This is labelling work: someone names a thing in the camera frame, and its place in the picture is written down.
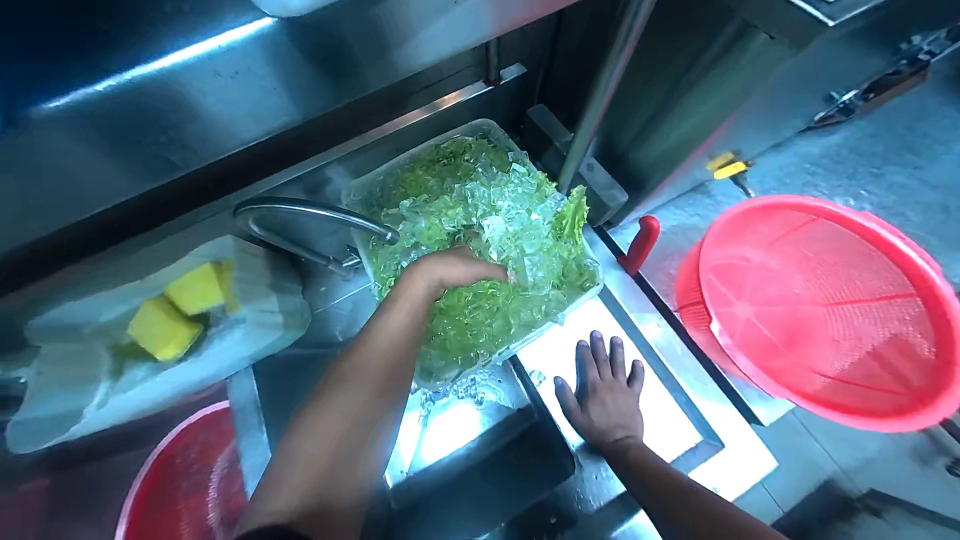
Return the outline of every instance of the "red colander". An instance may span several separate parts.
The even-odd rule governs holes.
[[[741,203],[676,286],[704,352],[773,396],[875,431],[960,407],[960,302],[927,252],[870,213],[793,195]]]

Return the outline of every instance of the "finger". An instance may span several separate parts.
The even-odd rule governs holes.
[[[614,379],[627,379],[627,364],[623,360],[623,339],[616,335],[610,338],[610,372]]]
[[[476,261],[476,270],[474,276],[476,281],[480,280],[497,280],[499,282],[505,282],[507,278],[507,269],[495,262],[487,262],[485,260],[477,259]]]
[[[590,333],[590,352],[593,354],[593,361],[597,364],[597,373],[601,380],[612,377],[610,372],[610,358],[607,357],[607,344],[603,342],[603,334],[599,331]]]
[[[580,410],[580,404],[577,403],[577,398],[573,396],[570,385],[567,384],[563,378],[554,377],[553,384],[556,387],[555,392],[557,394],[557,401],[560,403],[560,410],[564,412],[564,416],[570,423],[570,426],[573,426],[579,433],[583,412]]]
[[[507,281],[507,269],[495,262],[489,262],[477,258],[473,251],[465,245],[459,245],[456,247],[450,248],[450,251],[457,254],[460,257],[471,258],[474,262],[470,263],[469,266],[469,280],[472,282],[479,282],[480,280],[498,280],[501,282]]]
[[[643,388],[643,362],[634,360],[634,365],[630,368],[630,376],[627,378],[627,386],[630,386],[636,393],[640,393]]]
[[[593,355],[590,354],[590,346],[581,339],[577,342],[577,396],[585,398],[587,396],[587,387],[591,380],[599,380],[597,375],[597,364],[593,361]]]

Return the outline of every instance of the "left hand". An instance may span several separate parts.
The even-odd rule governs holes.
[[[507,269],[499,264],[480,260],[467,246],[457,246],[418,258],[400,276],[425,286],[434,298],[447,289],[466,287],[481,280],[507,281]]]
[[[560,409],[580,436],[603,455],[623,445],[642,444],[643,416],[638,402],[643,363],[634,360],[627,375],[623,339],[610,340],[610,354],[599,331],[589,344],[577,344],[577,392],[563,378],[554,378]]]

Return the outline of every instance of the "plastic bag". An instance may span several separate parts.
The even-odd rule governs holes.
[[[140,304],[205,262],[232,260],[240,310],[211,317],[205,336],[176,363],[120,362]],[[56,307],[31,321],[39,353],[27,395],[7,425],[7,447],[24,454],[141,418],[290,346],[310,309],[290,263],[233,236],[222,236],[137,282]]]

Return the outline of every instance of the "metal pole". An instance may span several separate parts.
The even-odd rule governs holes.
[[[597,78],[593,82],[587,106],[584,108],[583,116],[580,117],[580,122],[577,123],[570,148],[566,152],[564,167],[560,170],[560,177],[557,179],[557,190],[564,195],[570,190],[570,181],[580,168],[580,163],[583,162],[587,149],[597,134],[600,120],[603,119],[613,93],[620,84],[623,71],[627,68],[627,62],[634,53],[636,42],[647,25],[647,19],[650,18],[650,12],[656,1],[627,0],[620,26],[616,29],[616,37],[613,38],[610,52],[607,53],[603,66],[600,67],[600,72],[597,73]]]
[[[487,41],[487,83],[500,84],[500,38]]]

